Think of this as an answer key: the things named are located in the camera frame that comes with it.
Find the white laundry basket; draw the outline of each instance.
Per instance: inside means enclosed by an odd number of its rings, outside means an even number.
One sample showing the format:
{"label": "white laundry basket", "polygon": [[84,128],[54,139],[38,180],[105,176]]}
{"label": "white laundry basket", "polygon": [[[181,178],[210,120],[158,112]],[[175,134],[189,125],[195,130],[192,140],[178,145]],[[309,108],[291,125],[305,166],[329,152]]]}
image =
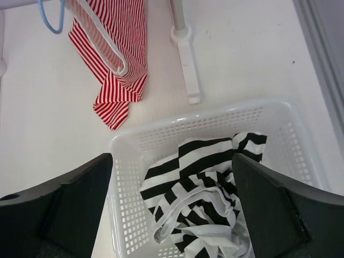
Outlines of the white laundry basket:
{"label": "white laundry basket", "polygon": [[186,138],[231,137],[243,131],[268,136],[265,166],[328,189],[310,134],[296,108],[283,99],[247,101],[119,130],[110,143],[113,171],[108,193],[117,258],[182,257],[171,241],[158,245],[152,239],[151,214],[139,192],[147,169],[175,153]]}

